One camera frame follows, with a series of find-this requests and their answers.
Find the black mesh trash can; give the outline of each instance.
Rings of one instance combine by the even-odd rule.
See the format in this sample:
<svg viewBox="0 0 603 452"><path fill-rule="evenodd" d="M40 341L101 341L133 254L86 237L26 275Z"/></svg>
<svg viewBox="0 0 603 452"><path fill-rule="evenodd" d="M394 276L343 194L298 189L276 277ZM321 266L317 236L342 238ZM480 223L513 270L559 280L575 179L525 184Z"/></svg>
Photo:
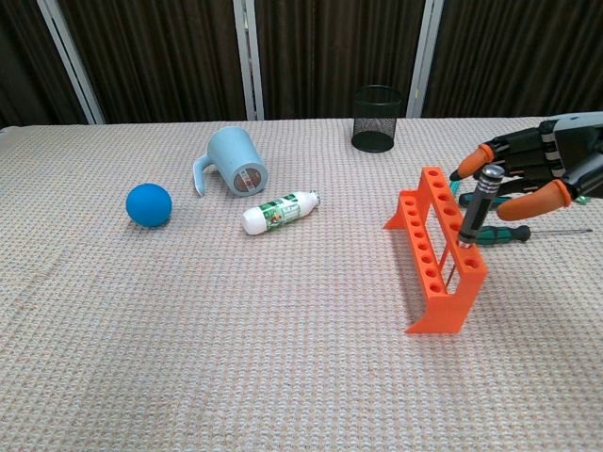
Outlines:
<svg viewBox="0 0 603 452"><path fill-rule="evenodd" d="M354 94L354 131L351 144L367 153L383 153L394 146L396 119L402 95L385 85L368 85Z"/></svg>

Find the robotic hand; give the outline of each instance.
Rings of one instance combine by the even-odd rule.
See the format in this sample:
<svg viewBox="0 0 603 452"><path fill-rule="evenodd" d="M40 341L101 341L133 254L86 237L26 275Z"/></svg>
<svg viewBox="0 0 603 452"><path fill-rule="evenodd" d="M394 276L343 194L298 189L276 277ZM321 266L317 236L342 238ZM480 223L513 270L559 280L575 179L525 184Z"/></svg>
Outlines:
<svg viewBox="0 0 603 452"><path fill-rule="evenodd" d="M536 217L585 194L603 198L603 111L554 116L537 128L482 143L450 180L477 178L487 163L514 178L500 186L498 196L529 193L500 205L501 219Z"/></svg>

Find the blue ball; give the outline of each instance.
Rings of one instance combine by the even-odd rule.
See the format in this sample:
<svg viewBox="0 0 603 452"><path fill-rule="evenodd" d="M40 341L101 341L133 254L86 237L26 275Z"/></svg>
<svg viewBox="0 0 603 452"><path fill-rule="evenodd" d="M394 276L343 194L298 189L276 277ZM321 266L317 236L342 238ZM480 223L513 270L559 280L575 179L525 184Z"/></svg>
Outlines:
<svg viewBox="0 0 603 452"><path fill-rule="evenodd" d="M141 226L160 226L170 217L170 193L155 184L135 186L125 200L125 210Z"/></svg>

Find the white bottle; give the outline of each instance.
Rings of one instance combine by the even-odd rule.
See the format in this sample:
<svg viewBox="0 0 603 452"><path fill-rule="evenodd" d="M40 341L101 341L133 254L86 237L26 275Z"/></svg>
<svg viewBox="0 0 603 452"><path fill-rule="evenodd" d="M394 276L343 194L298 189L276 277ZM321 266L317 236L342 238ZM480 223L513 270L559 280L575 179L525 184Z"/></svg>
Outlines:
<svg viewBox="0 0 603 452"><path fill-rule="evenodd" d="M245 211L243 228L247 234L261 234L294 219L305 217L319 204L320 196L316 191L295 191Z"/></svg>

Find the orange test tube rack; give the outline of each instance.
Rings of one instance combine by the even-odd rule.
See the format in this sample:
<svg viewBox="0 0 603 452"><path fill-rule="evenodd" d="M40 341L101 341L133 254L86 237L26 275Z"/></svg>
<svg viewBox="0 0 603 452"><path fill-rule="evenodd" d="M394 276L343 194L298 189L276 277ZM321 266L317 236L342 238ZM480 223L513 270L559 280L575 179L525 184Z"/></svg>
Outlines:
<svg viewBox="0 0 603 452"><path fill-rule="evenodd" d="M425 223L433 206L446 247L436 260ZM417 190L399 194L398 210L385 229L405 229L414 256L416 272L426 302L424 315L406 332L458 332L480 292L486 277L486 265L476 244L464 249L458 245L463 216L442 170L426 167ZM459 281L456 291L448 293L442 275L448 254L454 259Z"/></svg>

